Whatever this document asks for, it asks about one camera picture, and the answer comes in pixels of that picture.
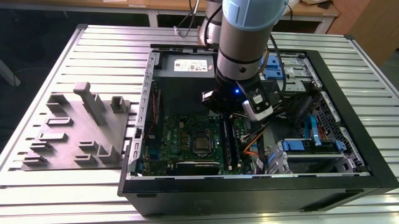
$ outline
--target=slotted aluminum surface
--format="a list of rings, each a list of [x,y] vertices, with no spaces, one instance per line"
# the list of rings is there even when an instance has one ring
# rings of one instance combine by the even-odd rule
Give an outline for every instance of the slotted aluminum surface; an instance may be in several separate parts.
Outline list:
[[[399,100],[396,90],[342,35],[275,33],[282,49],[318,50],[354,106],[386,161],[399,176]],[[74,33],[22,123],[0,156],[1,223],[175,222],[198,223],[395,223],[399,190],[364,197],[327,212],[235,214],[204,217],[144,218],[128,201],[118,197],[119,170],[24,172],[19,168],[50,113],[44,103],[52,92],[79,99],[75,82],[91,82],[103,100],[122,95],[139,102],[151,43],[196,44],[198,33],[180,38],[172,28],[88,26]],[[130,124],[138,105],[131,106]],[[127,136],[134,135],[128,127]]]

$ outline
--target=white label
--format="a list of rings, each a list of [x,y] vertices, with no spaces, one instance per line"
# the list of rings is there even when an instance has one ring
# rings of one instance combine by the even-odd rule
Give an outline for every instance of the white label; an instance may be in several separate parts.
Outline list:
[[[256,160],[256,165],[259,166],[260,169],[263,169],[263,162],[260,161],[260,159]]]
[[[207,72],[207,60],[178,59],[175,61],[175,71]]]
[[[146,8],[146,5],[130,5],[130,7],[135,7],[135,8]]]
[[[262,95],[254,96],[252,99],[254,99],[255,104],[259,104],[263,101]]]

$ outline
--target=black computer case frame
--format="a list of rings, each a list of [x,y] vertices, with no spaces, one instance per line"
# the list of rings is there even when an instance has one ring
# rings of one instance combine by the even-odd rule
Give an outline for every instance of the black computer case frame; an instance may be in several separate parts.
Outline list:
[[[154,48],[203,49],[200,46],[154,46]],[[396,177],[380,155],[354,108],[335,81],[318,51],[306,53],[342,118],[354,144],[362,154],[370,176],[252,179],[156,179],[127,180],[128,158],[124,159],[118,194],[124,196],[142,215],[210,215],[318,211],[366,195],[378,195],[399,187]]]

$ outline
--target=floor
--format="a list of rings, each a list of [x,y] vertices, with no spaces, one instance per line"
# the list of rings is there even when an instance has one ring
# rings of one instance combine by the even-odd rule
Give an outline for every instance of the floor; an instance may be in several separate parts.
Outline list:
[[[160,26],[172,27],[184,16],[163,16]],[[203,18],[196,18],[200,25]],[[19,79],[11,87],[0,78],[0,152],[24,116],[48,72],[79,23],[148,26],[147,15],[0,10],[0,60]],[[399,87],[399,51],[384,63],[382,71]]]

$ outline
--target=wall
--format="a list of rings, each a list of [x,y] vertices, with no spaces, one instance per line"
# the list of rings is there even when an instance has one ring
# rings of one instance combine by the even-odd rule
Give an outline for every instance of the wall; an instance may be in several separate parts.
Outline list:
[[[371,0],[334,0],[334,6],[340,11],[328,29],[328,34],[348,34]]]
[[[375,64],[382,66],[399,48],[399,0],[372,0],[350,34]]]

